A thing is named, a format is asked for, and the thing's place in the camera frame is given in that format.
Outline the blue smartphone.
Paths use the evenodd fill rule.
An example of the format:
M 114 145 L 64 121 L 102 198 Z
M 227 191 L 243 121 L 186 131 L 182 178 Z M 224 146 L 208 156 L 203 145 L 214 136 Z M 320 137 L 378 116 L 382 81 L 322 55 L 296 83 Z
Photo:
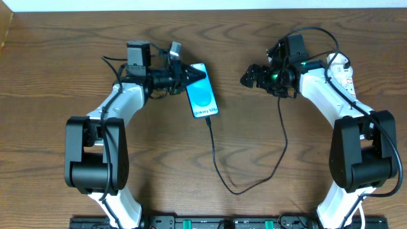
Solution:
M 193 117 L 205 118 L 207 116 L 217 115 L 219 109 L 205 64 L 191 64 L 190 67 L 206 74 L 204 79 L 196 81 L 186 87 Z

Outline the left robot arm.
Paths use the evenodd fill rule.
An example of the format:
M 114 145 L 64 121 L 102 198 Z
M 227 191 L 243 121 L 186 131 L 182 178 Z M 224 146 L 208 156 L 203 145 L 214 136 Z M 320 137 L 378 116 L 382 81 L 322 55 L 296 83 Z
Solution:
M 159 48 L 160 67 L 151 65 L 150 41 L 128 41 L 127 57 L 114 69 L 112 92 L 97 109 L 72 116 L 66 123 L 64 179 L 69 187 L 95 200 L 112 228 L 145 228 L 142 206 L 127 180 L 129 157 L 126 126 L 153 91 L 177 95 L 207 77 L 205 69 L 185 64 L 181 44 Z

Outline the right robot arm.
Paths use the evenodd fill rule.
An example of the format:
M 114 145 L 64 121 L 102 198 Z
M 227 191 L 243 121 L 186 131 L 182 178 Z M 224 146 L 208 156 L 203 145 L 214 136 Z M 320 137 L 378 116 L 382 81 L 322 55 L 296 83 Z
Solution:
M 395 119 L 389 111 L 375 111 L 355 96 L 353 69 L 339 49 L 316 60 L 305 50 L 302 35 L 286 36 L 267 51 L 269 64 L 248 67 L 240 82 L 280 98 L 289 90 L 307 98 L 333 128 L 329 170 L 333 183 L 317 207 L 320 228 L 345 228 L 366 197 L 386 180 L 403 178 L 396 147 Z

